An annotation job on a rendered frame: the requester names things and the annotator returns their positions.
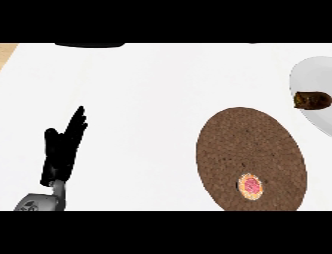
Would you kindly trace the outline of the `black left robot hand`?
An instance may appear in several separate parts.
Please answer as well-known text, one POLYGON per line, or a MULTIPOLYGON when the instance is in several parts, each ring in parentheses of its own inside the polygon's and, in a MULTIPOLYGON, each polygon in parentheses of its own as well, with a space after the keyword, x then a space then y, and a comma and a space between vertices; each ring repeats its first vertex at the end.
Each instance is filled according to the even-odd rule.
POLYGON ((44 131, 46 160, 40 178, 43 186, 54 180, 65 182, 71 177, 85 127, 84 108, 80 107, 66 131, 59 133, 54 128, 44 131))

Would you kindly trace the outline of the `brown oval placemat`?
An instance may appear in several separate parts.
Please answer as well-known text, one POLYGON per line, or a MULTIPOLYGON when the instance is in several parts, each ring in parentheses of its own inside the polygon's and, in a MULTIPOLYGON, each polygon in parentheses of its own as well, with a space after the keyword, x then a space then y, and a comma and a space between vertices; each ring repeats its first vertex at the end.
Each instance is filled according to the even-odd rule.
POLYGON ((307 172, 298 145, 277 121, 251 108, 229 108, 208 120, 196 143, 205 190, 224 210, 294 211, 303 203, 307 172), (254 174, 258 200, 243 199, 238 178, 254 174))

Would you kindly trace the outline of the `orange pink sweet potato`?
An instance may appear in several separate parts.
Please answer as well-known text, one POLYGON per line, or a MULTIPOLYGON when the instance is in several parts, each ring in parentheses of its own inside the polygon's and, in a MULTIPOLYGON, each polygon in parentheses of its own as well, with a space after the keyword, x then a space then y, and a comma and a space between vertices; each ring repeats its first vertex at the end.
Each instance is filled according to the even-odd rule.
POLYGON ((261 181, 258 177, 245 173, 238 178, 238 189, 243 199, 255 201, 260 199, 263 194, 261 181))

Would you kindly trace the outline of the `white round plate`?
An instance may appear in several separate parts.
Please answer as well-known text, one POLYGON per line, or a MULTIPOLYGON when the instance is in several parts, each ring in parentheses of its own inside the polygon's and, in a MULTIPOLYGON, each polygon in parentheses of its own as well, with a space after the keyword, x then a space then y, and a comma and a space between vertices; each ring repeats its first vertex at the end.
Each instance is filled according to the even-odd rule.
MULTIPOLYGON (((332 57, 310 57, 294 66, 289 91, 291 95, 297 92, 323 92, 332 97, 332 57)), ((301 109, 300 112, 316 128, 332 137, 332 103, 325 109, 301 109)))

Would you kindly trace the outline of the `black rounded appliance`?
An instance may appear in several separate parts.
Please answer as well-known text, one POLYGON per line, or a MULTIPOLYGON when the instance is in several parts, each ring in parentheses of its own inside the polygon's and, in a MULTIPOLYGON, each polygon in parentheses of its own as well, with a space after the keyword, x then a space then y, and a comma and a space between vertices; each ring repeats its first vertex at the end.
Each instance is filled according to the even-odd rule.
POLYGON ((54 43, 59 46, 75 48, 115 48, 124 45, 124 43, 54 43))

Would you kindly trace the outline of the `dark brown food piece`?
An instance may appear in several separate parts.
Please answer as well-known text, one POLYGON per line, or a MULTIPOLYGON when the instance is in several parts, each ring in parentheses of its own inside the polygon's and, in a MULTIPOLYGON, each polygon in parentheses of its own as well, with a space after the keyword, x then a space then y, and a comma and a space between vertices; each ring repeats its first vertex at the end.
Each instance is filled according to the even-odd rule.
POLYGON ((323 92, 297 92, 294 107, 304 110, 322 110, 332 104, 332 97, 323 92))

